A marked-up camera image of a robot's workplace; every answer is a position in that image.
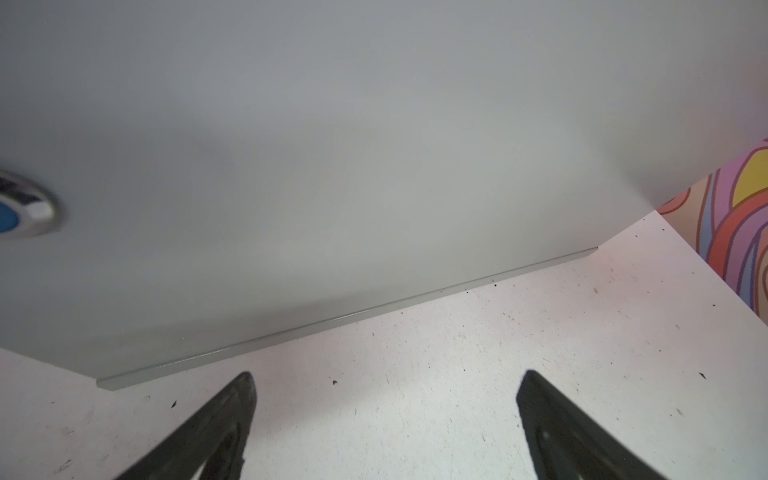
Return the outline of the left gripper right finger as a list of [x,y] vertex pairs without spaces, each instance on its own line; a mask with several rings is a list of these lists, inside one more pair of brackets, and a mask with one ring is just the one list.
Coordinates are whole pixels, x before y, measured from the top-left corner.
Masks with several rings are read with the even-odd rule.
[[539,479],[663,477],[537,371],[525,372],[516,401]]

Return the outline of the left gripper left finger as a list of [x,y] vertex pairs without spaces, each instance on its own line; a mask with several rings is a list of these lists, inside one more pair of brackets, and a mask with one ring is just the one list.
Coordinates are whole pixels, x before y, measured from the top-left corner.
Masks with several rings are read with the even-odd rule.
[[242,372],[121,479],[239,479],[257,406],[253,376]]

